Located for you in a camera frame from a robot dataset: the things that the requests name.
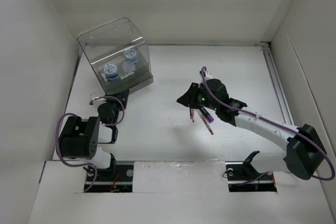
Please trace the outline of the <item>blue slime jar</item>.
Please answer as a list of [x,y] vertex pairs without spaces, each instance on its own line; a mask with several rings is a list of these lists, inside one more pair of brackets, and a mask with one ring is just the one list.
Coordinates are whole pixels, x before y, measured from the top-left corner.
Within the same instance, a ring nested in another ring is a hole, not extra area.
[[119,70],[115,64],[106,64],[103,68],[103,73],[109,82],[118,81],[120,79]]
[[123,52],[125,61],[132,62],[134,65],[138,64],[138,52],[134,48],[126,49]]

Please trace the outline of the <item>purple highlighter marker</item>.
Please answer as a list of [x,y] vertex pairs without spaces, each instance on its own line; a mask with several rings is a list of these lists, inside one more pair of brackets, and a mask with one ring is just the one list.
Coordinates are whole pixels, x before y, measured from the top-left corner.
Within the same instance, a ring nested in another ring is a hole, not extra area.
[[210,115],[210,113],[205,108],[200,108],[200,112],[205,117],[208,123],[212,123],[214,118]]

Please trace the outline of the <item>small dark glitter jar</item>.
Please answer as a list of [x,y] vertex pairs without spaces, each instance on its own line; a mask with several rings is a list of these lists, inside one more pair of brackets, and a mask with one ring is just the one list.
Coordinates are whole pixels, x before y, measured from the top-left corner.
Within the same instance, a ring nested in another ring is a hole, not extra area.
[[136,66],[130,61],[126,61],[122,65],[122,69],[125,75],[134,74],[136,71]]

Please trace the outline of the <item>clear acrylic drawer organizer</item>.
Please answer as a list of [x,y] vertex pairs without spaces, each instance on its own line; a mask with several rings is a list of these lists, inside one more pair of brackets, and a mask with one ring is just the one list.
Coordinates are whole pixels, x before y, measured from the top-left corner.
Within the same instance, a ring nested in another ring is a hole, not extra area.
[[[113,95],[126,89],[132,93],[153,83],[148,42],[131,19],[120,17],[90,28],[79,33],[77,41],[105,94]],[[138,64],[134,74],[125,75],[123,52],[130,48],[137,50]],[[109,82],[105,78],[103,68],[108,63],[118,67],[118,81]]]

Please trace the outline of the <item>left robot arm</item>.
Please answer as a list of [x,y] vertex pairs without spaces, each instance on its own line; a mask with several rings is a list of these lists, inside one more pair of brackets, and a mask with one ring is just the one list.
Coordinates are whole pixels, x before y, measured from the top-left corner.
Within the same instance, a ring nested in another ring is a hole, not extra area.
[[130,90],[126,89],[114,95],[91,95],[90,105],[97,101],[97,116],[87,119],[73,113],[64,114],[56,128],[56,153],[60,160],[72,167],[65,159],[80,159],[84,166],[97,170],[105,180],[112,180],[117,175],[116,159],[105,152],[99,144],[114,144],[118,137],[117,125],[125,116]]

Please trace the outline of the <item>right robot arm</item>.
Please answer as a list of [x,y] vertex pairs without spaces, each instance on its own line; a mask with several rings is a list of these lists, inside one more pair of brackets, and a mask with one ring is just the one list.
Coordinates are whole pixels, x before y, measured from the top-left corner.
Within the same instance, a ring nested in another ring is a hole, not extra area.
[[298,127],[258,115],[246,103],[229,97],[225,85],[218,79],[200,84],[193,82],[177,103],[191,109],[213,110],[221,121],[251,131],[282,149],[278,157],[263,156],[260,151],[253,151],[257,158],[246,159],[243,165],[247,178],[254,179],[264,172],[284,171],[309,180],[323,161],[327,161],[331,168],[328,180],[335,178],[335,169],[313,126],[304,124]]

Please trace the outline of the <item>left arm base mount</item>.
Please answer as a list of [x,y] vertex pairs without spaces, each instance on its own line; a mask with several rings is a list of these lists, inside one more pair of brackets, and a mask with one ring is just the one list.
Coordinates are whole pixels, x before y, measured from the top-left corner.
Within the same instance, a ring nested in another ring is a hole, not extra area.
[[112,168],[98,169],[97,178],[94,179],[92,167],[84,168],[86,193],[131,193],[133,191],[134,162],[116,161]]

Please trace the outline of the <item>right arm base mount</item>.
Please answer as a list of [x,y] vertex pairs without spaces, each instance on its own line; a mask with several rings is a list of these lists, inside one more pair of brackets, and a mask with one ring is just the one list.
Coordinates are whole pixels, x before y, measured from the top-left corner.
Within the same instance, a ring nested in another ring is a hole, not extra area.
[[227,179],[230,193],[277,192],[273,173],[259,173],[251,164],[259,153],[254,151],[243,161],[225,162],[226,170],[222,177]]

